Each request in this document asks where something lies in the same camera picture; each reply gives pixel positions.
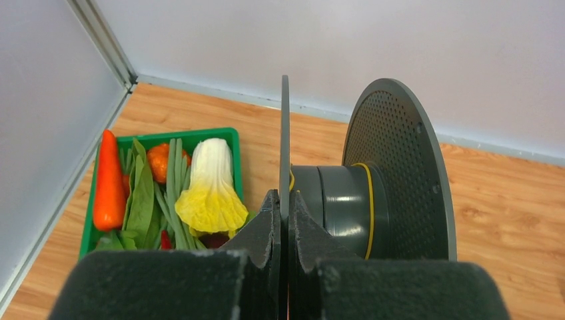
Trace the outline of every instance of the carrot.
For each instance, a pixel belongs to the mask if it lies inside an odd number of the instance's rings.
[[[116,137],[111,131],[104,130],[98,156],[93,212],[94,226],[100,231],[117,229],[123,223],[126,197],[122,179]]]

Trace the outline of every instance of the green leaf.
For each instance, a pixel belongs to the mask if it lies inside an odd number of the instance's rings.
[[[135,245],[135,237],[137,236],[137,232],[133,231],[124,231],[121,234],[121,242],[122,246],[125,250],[136,250],[137,246]]]
[[[100,238],[100,241],[94,250],[123,250],[123,246],[120,242],[120,238],[118,238],[118,235],[116,234],[116,231],[112,230]]]
[[[136,231],[138,233],[135,237],[136,246],[145,248],[147,234],[153,232],[151,228],[155,210],[155,196],[151,168],[148,163],[143,162],[141,155],[137,155],[135,159],[135,187],[131,193],[131,199],[131,208],[125,230]]]
[[[155,243],[155,239],[159,236],[159,222],[161,220],[161,210],[159,210],[159,206],[154,202],[153,204],[153,214],[151,215],[151,222],[149,223],[149,227],[147,228],[147,234],[145,235],[145,245],[143,248],[145,249],[153,249],[153,243]]]
[[[120,232],[120,236],[121,237],[126,237],[126,238],[132,238],[134,239],[135,237],[137,237],[137,232],[136,231],[128,231],[128,230],[124,230],[122,232]]]
[[[129,213],[131,211],[131,201],[133,200],[133,187],[135,185],[135,165],[132,164],[131,168],[129,168],[129,197],[127,197],[125,203],[125,213],[124,213],[124,221],[122,224],[122,230],[127,229],[127,221],[129,220]]]
[[[145,148],[136,138],[133,138],[131,149],[134,159],[137,159],[137,156],[140,155],[143,163],[147,162],[147,154],[145,153]]]

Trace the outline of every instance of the round gray plate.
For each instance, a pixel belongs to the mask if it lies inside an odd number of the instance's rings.
[[[391,259],[457,259],[453,204],[440,145],[422,105],[400,81],[376,80],[359,98],[342,164],[358,162],[382,174]]]

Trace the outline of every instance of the black foam pad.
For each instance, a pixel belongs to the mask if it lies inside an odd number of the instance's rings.
[[[447,261],[322,261],[325,319],[509,319],[488,274]]]

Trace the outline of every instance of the white panel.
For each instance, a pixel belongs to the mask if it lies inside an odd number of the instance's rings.
[[[565,157],[563,0],[97,0],[138,74],[350,114],[380,77],[439,133]]]
[[[124,93],[66,1],[0,1],[0,298]]]

